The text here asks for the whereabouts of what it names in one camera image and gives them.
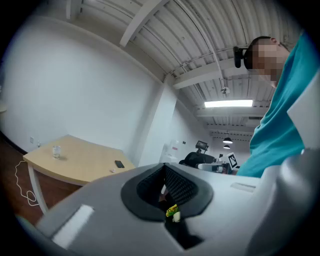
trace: brown floor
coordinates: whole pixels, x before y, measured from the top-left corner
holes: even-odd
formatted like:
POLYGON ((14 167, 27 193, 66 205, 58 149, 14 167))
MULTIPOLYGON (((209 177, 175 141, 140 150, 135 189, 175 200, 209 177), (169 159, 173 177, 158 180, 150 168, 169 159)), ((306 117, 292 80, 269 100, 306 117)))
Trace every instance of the brown floor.
MULTIPOLYGON (((42 211, 38 205, 30 206, 28 200, 20 195, 20 189, 16 185, 15 166, 22 160, 23 155, 7 144, 0 136, 0 182, 2 183, 2 188, 6 193, 9 203, 13 207, 14 213, 24 217, 35 225, 43 215, 42 211)), ((49 209, 81 188, 78 185, 65 183, 39 172, 37 172, 37 174, 44 200, 49 209)), ((23 195, 26 195, 28 190, 33 191, 26 162, 22 162, 18 166, 17 176, 19 178, 18 184, 22 188, 23 195)))

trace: teal shirt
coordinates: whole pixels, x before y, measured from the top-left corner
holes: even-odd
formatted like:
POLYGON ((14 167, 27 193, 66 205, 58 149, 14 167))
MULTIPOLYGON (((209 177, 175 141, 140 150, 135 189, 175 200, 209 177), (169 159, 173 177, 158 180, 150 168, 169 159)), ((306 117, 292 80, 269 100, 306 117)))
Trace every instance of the teal shirt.
POLYGON ((304 144, 287 110, 308 86, 319 67, 318 51, 305 32, 284 64, 270 108, 254 130, 250 157, 237 175, 260 178, 265 168, 280 165, 287 157, 301 153, 304 144))

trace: white table leg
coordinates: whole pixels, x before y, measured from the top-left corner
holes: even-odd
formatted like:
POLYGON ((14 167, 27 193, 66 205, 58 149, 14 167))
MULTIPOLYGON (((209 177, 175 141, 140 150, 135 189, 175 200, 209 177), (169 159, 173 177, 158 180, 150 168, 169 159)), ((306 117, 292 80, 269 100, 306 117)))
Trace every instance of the white table leg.
POLYGON ((47 207, 46 202, 44 200, 44 196, 42 195, 42 191, 41 191, 41 187, 39 184, 37 174, 35 173, 34 168, 29 164, 28 164, 28 170, 29 170, 31 185, 32 185, 36 200, 38 201, 38 204, 39 204, 43 214, 45 214, 46 211, 48 211, 48 207, 47 207))

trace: white cable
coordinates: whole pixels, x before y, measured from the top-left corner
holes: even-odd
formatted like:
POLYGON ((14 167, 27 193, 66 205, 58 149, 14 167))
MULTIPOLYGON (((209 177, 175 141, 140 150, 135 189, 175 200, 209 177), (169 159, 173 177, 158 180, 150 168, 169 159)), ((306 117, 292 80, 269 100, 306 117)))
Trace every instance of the white cable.
POLYGON ((18 171, 18 169, 17 169, 17 167, 22 163, 22 162, 25 162, 25 161, 20 161, 19 162, 19 164, 15 167, 15 177, 16 177, 16 185, 19 187, 19 189, 20 189, 20 194, 21 194, 21 196, 23 196, 24 198, 26 198, 26 199, 28 199, 28 204, 30 205, 30 206, 38 206, 39 204, 37 203, 37 204, 30 204, 30 201, 31 202, 35 202, 35 201, 37 201, 37 198, 36 198, 36 196, 35 196, 35 194, 32 192, 32 191, 30 191, 30 190, 28 190, 27 192, 26 192, 26 196, 25 195, 23 195, 22 194, 22 189, 21 189, 21 187, 19 186, 19 184, 18 184, 18 176, 17 176, 17 171, 18 171), (32 199, 30 199, 29 198, 29 196, 28 196, 28 193, 31 193, 33 196, 34 196, 34 200, 32 200, 32 199))

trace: wooden table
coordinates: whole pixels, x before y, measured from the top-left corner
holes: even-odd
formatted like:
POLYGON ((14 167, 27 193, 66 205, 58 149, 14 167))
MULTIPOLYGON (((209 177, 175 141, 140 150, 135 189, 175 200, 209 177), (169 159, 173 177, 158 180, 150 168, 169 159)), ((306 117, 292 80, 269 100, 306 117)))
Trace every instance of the wooden table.
POLYGON ((35 170, 63 182, 84 186, 101 177, 135 168, 121 150, 94 144, 71 135, 41 146, 24 155, 23 159, 28 164, 32 188, 43 213, 48 207, 35 170), (53 158, 53 146, 61 147, 59 159, 53 158), (118 168, 115 160, 121 161, 124 168, 118 168))

